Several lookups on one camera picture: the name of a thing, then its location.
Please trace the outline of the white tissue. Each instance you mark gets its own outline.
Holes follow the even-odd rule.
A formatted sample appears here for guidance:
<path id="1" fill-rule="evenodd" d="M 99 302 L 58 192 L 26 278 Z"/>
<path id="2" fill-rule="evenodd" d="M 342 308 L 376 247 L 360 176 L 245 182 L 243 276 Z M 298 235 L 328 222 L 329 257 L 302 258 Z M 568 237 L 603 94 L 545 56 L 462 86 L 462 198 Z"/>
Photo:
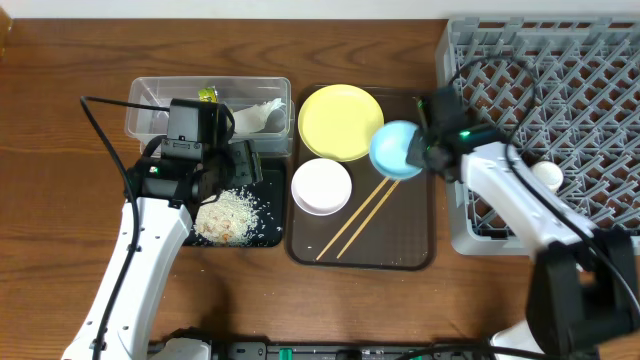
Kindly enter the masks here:
<path id="1" fill-rule="evenodd" d="M 262 131 L 266 127 L 270 114 L 282 106 L 284 106 L 282 99 L 276 98 L 274 100 L 234 112 L 234 133 L 246 135 Z"/>

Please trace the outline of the light blue bowl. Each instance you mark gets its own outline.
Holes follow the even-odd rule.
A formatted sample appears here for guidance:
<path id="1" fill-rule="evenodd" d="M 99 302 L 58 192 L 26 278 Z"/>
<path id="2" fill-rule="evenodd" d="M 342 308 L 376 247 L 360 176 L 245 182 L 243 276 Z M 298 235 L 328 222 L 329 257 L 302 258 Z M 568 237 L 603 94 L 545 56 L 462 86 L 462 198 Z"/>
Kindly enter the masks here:
<path id="1" fill-rule="evenodd" d="M 419 127 L 412 122 L 396 120 L 386 123 L 374 134 L 369 159 L 374 168 L 392 180 L 410 179 L 422 169 L 407 162 L 409 145 Z"/>

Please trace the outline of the pile of rice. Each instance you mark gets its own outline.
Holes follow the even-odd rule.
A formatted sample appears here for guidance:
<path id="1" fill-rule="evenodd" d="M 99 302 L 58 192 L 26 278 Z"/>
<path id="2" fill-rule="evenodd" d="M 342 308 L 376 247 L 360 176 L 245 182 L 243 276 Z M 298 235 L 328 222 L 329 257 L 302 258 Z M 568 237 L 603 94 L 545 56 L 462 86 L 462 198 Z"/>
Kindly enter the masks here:
<path id="1" fill-rule="evenodd" d="M 207 245 L 245 246 L 264 237 L 266 225 L 260 219 L 261 205 L 246 189 L 225 190 L 204 201 L 193 231 Z"/>

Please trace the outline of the green snack wrapper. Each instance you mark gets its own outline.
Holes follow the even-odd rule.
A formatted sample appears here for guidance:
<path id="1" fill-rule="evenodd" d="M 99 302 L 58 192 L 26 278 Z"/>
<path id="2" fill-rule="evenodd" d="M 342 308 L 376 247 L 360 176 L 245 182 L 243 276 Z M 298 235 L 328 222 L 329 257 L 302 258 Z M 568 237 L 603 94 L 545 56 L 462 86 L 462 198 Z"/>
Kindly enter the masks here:
<path id="1" fill-rule="evenodd" d="M 200 89 L 198 91 L 198 98 L 200 101 L 203 101 L 203 102 L 211 102 L 211 103 L 219 102 L 218 93 L 214 86 Z"/>

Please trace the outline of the white bowl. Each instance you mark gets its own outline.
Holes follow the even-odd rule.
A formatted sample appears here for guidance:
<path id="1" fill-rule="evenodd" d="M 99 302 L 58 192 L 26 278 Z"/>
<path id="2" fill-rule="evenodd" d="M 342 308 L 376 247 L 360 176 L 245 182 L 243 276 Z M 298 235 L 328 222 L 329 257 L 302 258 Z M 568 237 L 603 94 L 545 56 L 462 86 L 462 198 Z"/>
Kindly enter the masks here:
<path id="1" fill-rule="evenodd" d="M 291 182 L 296 205 L 314 216 L 328 216 L 341 210 L 352 193 L 352 180 L 340 163 L 316 158 L 302 164 Z"/>

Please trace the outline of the pale green cup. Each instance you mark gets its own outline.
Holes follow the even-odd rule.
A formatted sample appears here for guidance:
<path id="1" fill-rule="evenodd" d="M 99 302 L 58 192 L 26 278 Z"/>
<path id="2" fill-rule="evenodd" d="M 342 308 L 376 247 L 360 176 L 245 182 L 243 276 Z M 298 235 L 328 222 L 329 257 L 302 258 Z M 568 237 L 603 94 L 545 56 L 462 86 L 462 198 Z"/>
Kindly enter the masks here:
<path id="1" fill-rule="evenodd" d="M 531 171 L 553 193 L 560 189 L 564 181 L 561 168 L 550 161 L 536 163 L 531 167 Z"/>

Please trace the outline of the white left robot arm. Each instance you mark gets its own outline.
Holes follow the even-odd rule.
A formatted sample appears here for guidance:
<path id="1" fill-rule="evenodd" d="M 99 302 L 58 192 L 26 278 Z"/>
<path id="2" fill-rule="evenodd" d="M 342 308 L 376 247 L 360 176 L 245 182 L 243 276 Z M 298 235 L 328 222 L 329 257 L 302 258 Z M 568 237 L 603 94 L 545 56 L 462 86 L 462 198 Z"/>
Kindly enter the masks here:
<path id="1" fill-rule="evenodd" d="M 122 176 L 125 203 L 111 259 L 66 359 L 148 358 L 169 272 L 199 213 L 262 179 L 252 144 L 232 139 L 236 121 L 226 105 L 174 99 L 164 110 L 167 134 L 149 141 L 132 167 L 103 142 Z"/>

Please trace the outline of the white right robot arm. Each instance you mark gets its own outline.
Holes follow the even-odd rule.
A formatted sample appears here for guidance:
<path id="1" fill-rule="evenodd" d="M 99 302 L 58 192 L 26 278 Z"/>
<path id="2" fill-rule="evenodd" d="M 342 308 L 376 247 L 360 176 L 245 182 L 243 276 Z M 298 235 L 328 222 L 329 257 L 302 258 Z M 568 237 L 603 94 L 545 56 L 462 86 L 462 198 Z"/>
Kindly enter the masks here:
<path id="1" fill-rule="evenodd" d="M 639 329 L 631 237 L 600 229 L 552 193 L 495 127 L 472 121 L 455 89 L 416 105 L 407 163 L 459 182 L 495 210 L 534 263 L 525 318 L 474 352 L 494 359 L 593 359 Z"/>

